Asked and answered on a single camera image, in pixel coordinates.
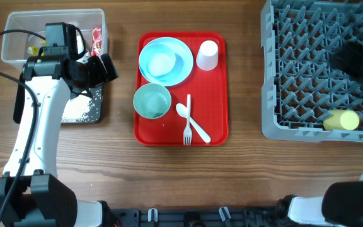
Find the white tissue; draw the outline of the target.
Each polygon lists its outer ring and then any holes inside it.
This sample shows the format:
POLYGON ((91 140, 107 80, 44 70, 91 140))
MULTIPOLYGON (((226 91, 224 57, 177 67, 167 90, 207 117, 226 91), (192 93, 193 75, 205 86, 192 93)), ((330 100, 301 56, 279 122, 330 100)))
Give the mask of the white tissue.
POLYGON ((76 40, 77 40, 78 54, 81 54, 84 50, 83 39, 80 35, 78 35, 76 37, 76 40))

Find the red clear plastic wrapper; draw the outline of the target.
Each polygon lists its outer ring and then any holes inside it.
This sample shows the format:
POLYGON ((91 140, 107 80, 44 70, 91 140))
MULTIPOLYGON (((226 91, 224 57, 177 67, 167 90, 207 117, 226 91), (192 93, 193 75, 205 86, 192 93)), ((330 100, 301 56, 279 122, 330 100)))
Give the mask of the red clear plastic wrapper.
POLYGON ((95 26, 92 29, 91 56, 101 55, 102 34, 101 27, 95 26))

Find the yellow candy wrapper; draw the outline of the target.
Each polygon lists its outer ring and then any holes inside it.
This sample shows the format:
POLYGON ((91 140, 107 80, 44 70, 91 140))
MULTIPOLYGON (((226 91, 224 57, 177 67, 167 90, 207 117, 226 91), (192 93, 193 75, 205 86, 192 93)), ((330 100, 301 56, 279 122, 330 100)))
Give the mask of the yellow candy wrapper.
MULTIPOLYGON (((42 45, 42 47, 46 46, 46 41, 45 40, 41 40, 40 44, 42 45)), ((27 53, 30 56, 36 56, 36 55, 43 55, 42 51, 41 51, 41 47, 36 47, 36 46, 30 46, 27 49, 27 53)))

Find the mint green bowl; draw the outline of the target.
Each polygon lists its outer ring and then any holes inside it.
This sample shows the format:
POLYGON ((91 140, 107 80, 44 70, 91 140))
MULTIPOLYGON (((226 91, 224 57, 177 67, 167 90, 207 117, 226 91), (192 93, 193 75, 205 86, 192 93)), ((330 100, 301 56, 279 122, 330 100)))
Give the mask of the mint green bowl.
POLYGON ((160 84, 148 83, 134 94, 133 106, 135 111, 146 119, 159 119, 171 107, 172 97, 167 88, 160 84))

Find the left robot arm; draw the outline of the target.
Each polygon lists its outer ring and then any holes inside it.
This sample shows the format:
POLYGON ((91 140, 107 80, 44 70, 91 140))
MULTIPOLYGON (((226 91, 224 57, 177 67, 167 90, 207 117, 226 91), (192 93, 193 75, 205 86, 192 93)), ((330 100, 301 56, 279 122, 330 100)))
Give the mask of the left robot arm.
POLYGON ((108 54, 81 59, 83 39, 72 24, 48 23, 46 44, 23 65, 17 103, 18 136, 0 177, 0 225, 120 226, 104 201, 77 199, 57 178, 57 144, 67 102, 117 78, 108 54))

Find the white rice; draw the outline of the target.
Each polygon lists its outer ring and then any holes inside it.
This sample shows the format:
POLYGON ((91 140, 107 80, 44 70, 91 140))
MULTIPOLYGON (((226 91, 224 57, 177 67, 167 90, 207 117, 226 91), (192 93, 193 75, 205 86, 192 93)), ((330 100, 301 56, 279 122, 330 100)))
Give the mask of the white rice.
POLYGON ((93 98, 79 95, 66 104, 63 124, 97 124, 101 120, 103 87, 91 88, 93 98))

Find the pale pink plastic cup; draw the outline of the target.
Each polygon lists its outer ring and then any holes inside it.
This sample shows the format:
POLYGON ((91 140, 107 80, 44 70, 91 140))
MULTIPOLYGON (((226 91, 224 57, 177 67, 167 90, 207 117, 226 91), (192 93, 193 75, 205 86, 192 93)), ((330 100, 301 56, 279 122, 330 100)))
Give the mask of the pale pink plastic cup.
POLYGON ((218 63, 218 45, 211 40, 204 41, 196 57, 197 66, 204 71, 211 71, 216 68, 218 63))

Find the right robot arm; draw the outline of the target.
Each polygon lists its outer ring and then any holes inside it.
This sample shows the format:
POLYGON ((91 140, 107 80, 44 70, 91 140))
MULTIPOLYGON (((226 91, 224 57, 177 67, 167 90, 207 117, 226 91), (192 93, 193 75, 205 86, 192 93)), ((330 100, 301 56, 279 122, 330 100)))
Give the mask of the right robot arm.
MULTIPOLYGON (((363 44, 347 42, 329 65, 363 84, 363 44)), ((277 202, 273 221, 275 226, 363 226, 363 173, 358 181, 332 184, 322 197, 286 196, 277 202)))

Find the yellow plastic cup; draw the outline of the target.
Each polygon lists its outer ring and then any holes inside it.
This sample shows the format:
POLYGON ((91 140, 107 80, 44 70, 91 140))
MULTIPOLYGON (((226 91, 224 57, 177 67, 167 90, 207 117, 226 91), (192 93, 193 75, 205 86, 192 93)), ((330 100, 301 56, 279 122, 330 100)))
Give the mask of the yellow plastic cup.
POLYGON ((360 124, 358 114, 352 110, 330 110, 330 116, 323 121, 323 127, 328 130, 355 130, 360 124))

